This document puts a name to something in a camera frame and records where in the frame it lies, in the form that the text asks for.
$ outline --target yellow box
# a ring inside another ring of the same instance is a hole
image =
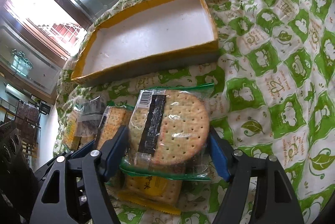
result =
[[[85,87],[214,62],[218,33],[205,0],[146,0],[101,23],[72,81]]]

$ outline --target plastic wrapper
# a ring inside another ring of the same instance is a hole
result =
[[[77,130],[77,119],[80,116],[78,109],[73,109],[70,113],[69,120],[65,129],[63,142],[69,148],[69,150],[77,150],[80,142],[80,137],[75,136]]]
[[[122,189],[125,182],[125,175],[117,170],[116,174],[105,182],[107,194],[111,199],[118,199],[118,193]]]
[[[133,107],[130,106],[107,106],[101,124],[99,133],[95,140],[97,149],[100,149],[106,140],[112,139],[121,125],[128,125]]]
[[[103,112],[106,109],[106,101],[102,97],[84,101],[76,105],[75,109],[80,112],[77,119],[76,136],[97,135]]]
[[[91,142],[94,139],[95,139],[95,135],[82,136],[80,138],[80,145],[78,149],[82,148],[83,146],[85,146],[87,143]]]
[[[181,187],[181,180],[126,176],[124,189],[118,192],[118,198],[168,214],[180,215],[181,211],[175,205]]]
[[[209,179],[205,148],[213,86],[142,90],[130,119],[129,150],[121,170],[137,176]]]

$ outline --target bedsheet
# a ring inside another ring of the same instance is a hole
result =
[[[88,30],[143,0],[120,0]],[[335,2],[334,0],[206,0],[219,31],[217,62],[172,69],[84,88],[70,81],[76,56],[58,81],[59,135],[54,153],[67,149],[62,135],[80,98],[107,97],[134,105],[140,89],[215,83],[211,123],[234,148],[250,156],[276,155],[311,223],[334,191]],[[181,216],[112,199],[121,223],[209,224],[227,189],[210,163],[212,181],[186,182]],[[241,223],[250,218],[252,179]]]

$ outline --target metal screw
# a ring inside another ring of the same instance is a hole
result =
[[[87,201],[87,197],[86,197],[86,196],[81,196],[81,197],[80,197],[80,200],[81,200],[82,202],[86,202],[86,201]]]
[[[270,160],[271,162],[275,162],[275,161],[277,160],[277,157],[274,156],[274,155],[269,155],[269,160]]]
[[[95,149],[95,150],[92,150],[90,154],[91,154],[91,156],[96,157],[100,154],[100,152]]]
[[[239,149],[236,149],[236,150],[234,150],[234,155],[235,156],[242,156],[243,152],[241,150],[239,150]]]
[[[64,156],[59,156],[56,161],[59,162],[59,163],[64,162],[65,157]]]

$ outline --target cracker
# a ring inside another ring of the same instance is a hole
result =
[[[128,125],[131,112],[122,108],[107,107],[104,115],[107,116],[107,119],[97,149],[100,149],[105,141],[112,139],[121,125]]]
[[[170,205],[177,203],[182,187],[181,180],[168,180],[161,177],[149,176],[146,178],[151,178],[152,180],[149,182],[147,179],[144,183],[139,178],[145,177],[131,177],[127,175],[125,180],[126,188],[135,194],[151,200]]]
[[[166,90],[166,101],[151,164],[183,163],[204,147],[209,132],[209,117],[204,104],[193,94]],[[136,108],[129,123],[130,145],[135,151],[142,137],[148,109]]]

